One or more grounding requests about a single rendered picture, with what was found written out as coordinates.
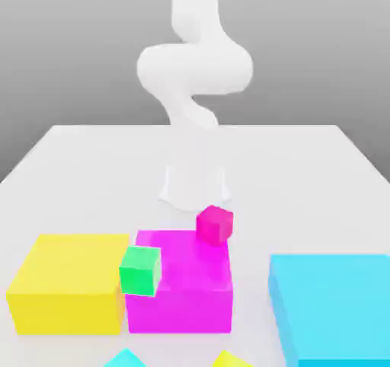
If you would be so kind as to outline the large yellow box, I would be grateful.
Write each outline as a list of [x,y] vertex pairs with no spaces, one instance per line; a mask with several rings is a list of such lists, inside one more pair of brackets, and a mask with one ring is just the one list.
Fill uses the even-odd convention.
[[6,292],[20,335],[117,335],[129,235],[40,235]]

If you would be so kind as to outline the small yellow cube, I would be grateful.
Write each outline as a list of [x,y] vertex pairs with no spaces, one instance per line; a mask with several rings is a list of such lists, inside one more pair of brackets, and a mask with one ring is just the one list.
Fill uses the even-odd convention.
[[214,360],[212,367],[254,367],[227,350],[223,350]]

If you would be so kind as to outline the large cyan box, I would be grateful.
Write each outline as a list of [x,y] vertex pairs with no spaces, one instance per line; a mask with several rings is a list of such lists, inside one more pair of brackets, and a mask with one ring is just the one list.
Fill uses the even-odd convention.
[[390,256],[273,254],[286,367],[390,367]]

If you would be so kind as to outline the large magenta box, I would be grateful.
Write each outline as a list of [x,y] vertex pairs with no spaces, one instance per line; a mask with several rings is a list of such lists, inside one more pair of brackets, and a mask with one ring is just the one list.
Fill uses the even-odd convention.
[[130,333],[230,333],[233,286],[226,243],[211,245],[194,230],[141,230],[139,246],[161,249],[154,297],[127,295]]

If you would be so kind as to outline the small red cube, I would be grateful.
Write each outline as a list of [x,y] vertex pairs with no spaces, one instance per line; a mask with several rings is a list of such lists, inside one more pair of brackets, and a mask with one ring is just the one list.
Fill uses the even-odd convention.
[[211,245],[224,244],[232,235],[233,221],[233,212],[210,205],[196,217],[197,239]]

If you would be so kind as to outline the small green cube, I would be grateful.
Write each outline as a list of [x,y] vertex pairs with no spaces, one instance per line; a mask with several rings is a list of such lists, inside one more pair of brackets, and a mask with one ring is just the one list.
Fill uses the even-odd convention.
[[124,294],[154,297],[161,280],[161,249],[131,245],[119,267]]

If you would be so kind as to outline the small cyan cube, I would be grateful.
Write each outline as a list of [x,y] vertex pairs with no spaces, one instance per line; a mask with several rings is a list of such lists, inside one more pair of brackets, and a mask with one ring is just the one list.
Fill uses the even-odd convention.
[[129,349],[123,349],[106,362],[104,367],[146,367],[146,365]]

